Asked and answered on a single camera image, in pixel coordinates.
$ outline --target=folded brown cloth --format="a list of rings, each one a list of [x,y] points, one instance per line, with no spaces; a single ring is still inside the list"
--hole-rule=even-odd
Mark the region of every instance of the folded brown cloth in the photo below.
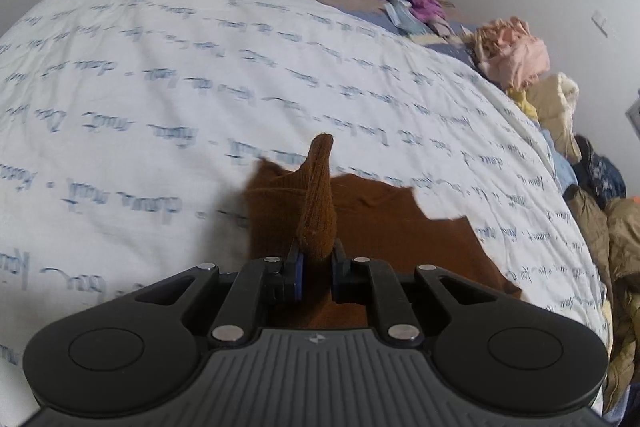
[[[296,172],[261,160],[245,192],[251,258],[282,257],[294,238],[305,255],[305,302],[277,314],[276,321],[309,328],[367,325],[364,307],[331,300],[330,254],[336,237],[347,257],[382,259],[401,273],[434,264],[520,296],[520,289],[486,256],[466,217],[428,219],[410,188],[353,174],[330,178],[333,142],[329,134],[317,136]]]

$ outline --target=metal pin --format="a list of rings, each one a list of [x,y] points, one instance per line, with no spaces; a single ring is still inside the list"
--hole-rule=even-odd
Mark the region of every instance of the metal pin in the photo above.
[[[211,331],[211,334],[214,339],[221,342],[235,342],[242,338],[244,330],[240,326],[227,324],[224,326],[218,326],[216,329]]]
[[[398,341],[412,341],[420,335],[420,330],[411,324],[396,324],[391,326],[387,333]]]

